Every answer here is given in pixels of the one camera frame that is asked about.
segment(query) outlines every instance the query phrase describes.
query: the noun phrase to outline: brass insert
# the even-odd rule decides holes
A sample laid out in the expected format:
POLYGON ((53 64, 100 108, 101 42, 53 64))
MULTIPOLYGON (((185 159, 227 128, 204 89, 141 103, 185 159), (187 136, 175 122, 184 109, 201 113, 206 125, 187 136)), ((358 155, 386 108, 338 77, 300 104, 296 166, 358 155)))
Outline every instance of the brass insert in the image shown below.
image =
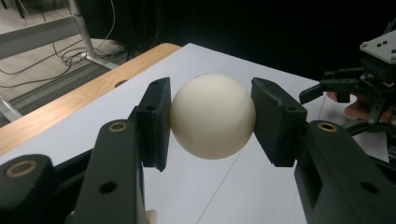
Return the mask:
POLYGON ((325 122, 321 122, 318 124, 318 127, 328 133, 336 133, 338 132, 338 129, 335 125, 330 124, 330 123, 325 123, 325 122))
POLYGON ((13 164, 6 171, 7 177, 20 177, 23 175, 27 175, 32 172, 37 167, 36 161, 20 161, 13 164))
POLYGON ((128 125, 124 122, 116 122, 111 124, 110 127, 108 127, 108 130, 113 133, 116 133, 116 132, 124 131, 127 127, 128 125))

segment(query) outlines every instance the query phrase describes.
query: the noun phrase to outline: ping pong ball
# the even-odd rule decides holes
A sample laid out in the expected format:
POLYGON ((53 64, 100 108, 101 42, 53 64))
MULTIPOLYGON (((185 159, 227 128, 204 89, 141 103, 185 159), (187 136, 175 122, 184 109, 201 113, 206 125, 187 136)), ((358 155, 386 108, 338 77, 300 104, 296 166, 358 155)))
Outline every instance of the ping pong ball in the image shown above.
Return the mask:
POLYGON ((238 81, 207 74, 184 84, 170 109, 176 140, 190 154, 208 160, 229 157, 249 140, 256 110, 248 91, 238 81))

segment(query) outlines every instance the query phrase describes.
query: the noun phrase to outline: white tabletop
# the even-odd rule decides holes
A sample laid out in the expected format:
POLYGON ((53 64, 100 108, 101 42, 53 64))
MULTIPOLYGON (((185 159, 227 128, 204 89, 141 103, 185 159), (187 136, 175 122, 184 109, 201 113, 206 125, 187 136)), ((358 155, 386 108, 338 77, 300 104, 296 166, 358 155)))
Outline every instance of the white tabletop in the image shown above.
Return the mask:
MULTIPOLYGON (((94 145, 100 127, 127 119, 148 84, 171 78, 172 97, 193 77, 218 73, 239 80, 248 91, 251 79, 272 80, 298 101, 298 94, 317 84, 263 65, 189 44, 130 79, 38 137, 0 158, 40 153, 54 165, 94 145)), ((322 96, 304 107, 307 120, 323 119, 322 96)), ((293 168, 275 168, 253 134, 247 145, 229 158, 207 161, 193 157, 170 136, 166 169, 145 168, 146 208, 158 212, 159 224, 170 223, 306 223, 293 168)))

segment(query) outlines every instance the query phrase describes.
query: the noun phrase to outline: sphere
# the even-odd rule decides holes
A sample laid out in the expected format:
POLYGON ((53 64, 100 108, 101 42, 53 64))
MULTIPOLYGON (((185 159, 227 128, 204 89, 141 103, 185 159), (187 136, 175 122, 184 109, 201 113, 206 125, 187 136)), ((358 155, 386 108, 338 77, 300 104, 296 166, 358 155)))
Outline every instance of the sphere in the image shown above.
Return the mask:
POLYGON ((254 131, 256 110, 248 91, 221 74, 196 77, 175 95, 170 125, 190 154, 208 160, 239 151, 254 131))

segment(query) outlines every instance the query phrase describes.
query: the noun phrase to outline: wooden table edge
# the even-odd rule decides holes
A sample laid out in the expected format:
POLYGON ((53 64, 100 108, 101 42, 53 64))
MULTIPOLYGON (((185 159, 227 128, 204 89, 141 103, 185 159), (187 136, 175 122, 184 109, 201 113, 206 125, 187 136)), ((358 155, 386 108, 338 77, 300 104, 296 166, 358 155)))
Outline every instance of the wooden table edge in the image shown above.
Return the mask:
POLYGON ((0 156, 66 119, 85 105, 180 49, 164 43, 0 128, 0 156))

